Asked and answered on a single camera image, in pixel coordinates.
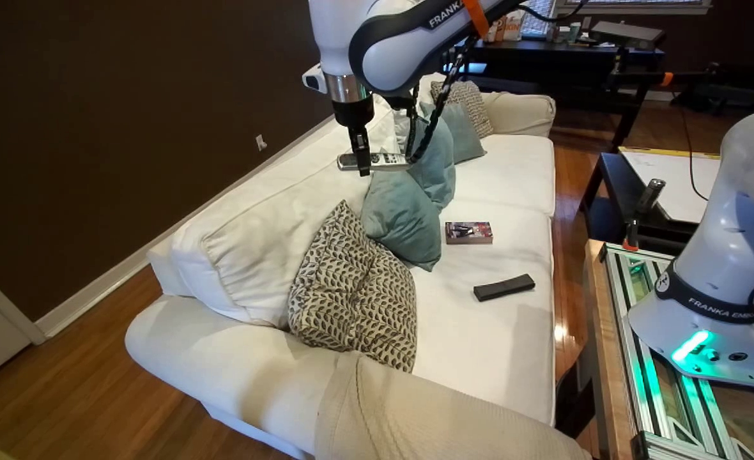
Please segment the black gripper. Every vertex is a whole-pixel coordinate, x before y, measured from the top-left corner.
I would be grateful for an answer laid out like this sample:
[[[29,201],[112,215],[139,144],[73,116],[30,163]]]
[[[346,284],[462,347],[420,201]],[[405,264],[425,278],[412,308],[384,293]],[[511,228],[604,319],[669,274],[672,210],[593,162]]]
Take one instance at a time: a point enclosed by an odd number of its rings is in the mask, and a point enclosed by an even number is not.
[[[372,176],[372,147],[366,126],[374,119],[374,96],[336,101],[336,119],[349,127],[350,147],[360,176]]]

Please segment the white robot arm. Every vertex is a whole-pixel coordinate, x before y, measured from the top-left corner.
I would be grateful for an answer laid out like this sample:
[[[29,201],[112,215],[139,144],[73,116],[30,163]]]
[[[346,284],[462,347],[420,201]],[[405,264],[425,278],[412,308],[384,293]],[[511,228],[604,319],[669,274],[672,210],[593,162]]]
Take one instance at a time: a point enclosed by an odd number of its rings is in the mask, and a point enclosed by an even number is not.
[[[308,0],[319,89],[349,127],[354,165],[384,165],[368,146],[377,96],[409,104],[412,87],[451,45],[487,36],[522,3]],[[703,219],[627,321],[681,374],[754,385],[754,116],[723,135]]]

